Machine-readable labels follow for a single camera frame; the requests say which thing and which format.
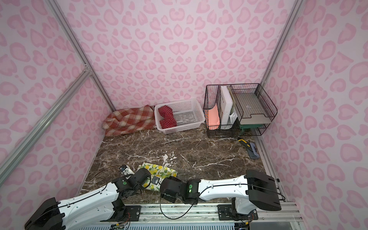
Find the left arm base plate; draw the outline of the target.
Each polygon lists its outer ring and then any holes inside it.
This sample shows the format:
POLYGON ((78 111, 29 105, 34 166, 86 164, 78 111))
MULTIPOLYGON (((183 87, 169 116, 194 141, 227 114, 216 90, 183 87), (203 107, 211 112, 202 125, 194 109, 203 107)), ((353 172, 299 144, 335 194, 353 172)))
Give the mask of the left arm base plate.
POLYGON ((113 215, 101 222, 126 222, 139 221, 141 206, 140 205, 125 205, 121 199, 112 202, 113 215))

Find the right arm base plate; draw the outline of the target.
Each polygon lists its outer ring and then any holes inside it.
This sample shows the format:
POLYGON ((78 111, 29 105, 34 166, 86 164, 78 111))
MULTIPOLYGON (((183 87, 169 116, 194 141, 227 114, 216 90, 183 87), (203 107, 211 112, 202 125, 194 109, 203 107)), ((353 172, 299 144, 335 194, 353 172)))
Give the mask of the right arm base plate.
POLYGON ((219 220, 234 220, 234 221, 254 221, 258 220, 258 213, 256 210, 249 214, 238 213, 232 205, 217 205, 219 220))

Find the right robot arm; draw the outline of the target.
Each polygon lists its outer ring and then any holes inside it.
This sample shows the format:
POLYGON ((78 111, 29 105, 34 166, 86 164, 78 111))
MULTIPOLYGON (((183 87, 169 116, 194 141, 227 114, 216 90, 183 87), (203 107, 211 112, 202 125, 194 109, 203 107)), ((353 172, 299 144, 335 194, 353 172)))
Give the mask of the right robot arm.
POLYGON ((238 214, 249 214, 255 209, 281 211, 276 180, 256 170, 246 170, 245 175, 231 179, 192 179, 183 182, 170 176, 160 182, 161 197, 174 203, 181 200, 185 204, 197 205, 199 201, 218 198, 232 199, 232 207, 238 214))

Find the lemon print skirt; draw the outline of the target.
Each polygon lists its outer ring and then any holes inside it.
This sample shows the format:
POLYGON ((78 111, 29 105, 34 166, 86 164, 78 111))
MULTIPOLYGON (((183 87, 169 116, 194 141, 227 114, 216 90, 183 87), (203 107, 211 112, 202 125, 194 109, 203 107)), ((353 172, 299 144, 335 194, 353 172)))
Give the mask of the lemon print skirt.
POLYGON ((164 166, 161 166, 161 165, 156 165, 156 164, 152 164, 152 163, 143 163, 142 165, 139 166, 139 169, 140 168, 147 169, 151 174, 151 178, 148 179, 143 184, 143 187, 146 190, 157 191, 157 192, 160 191, 161 185, 156 186, 156 185, 153 185, 151 183, 151 179, 152 179, 153 176, 160 177, 162 179, 161 183, 163 182, 163 180, 165 178, 168 178, 170 176, 177 177, 177 171, 176 170, 168 168, 168 167, 164 167, 164 166))

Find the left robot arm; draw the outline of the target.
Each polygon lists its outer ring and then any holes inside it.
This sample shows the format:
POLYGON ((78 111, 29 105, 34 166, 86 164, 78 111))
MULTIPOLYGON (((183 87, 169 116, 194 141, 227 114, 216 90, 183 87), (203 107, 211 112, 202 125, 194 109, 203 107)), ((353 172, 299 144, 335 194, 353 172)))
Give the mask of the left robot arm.
POLYGON ((124 204, 125 198, 144 189, 151 180, 149 170, 112 180, 92 192, 57 201, 44 201, 25 223, 26 230, 78 230, 100 221, 126 222, 131 214, 124 204))

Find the red polka dot skirt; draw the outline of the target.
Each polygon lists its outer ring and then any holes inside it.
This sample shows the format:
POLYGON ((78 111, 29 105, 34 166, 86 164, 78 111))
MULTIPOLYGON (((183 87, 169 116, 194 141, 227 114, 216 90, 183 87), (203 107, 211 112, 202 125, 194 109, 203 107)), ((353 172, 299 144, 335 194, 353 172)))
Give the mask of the red polka dot skirt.
POLYGON ((164 105, 158 108, 159 115, 162 117, 160 125, 162 129, 172 128, 177 126, 177 121, 174 118, 172 109, 164 105))

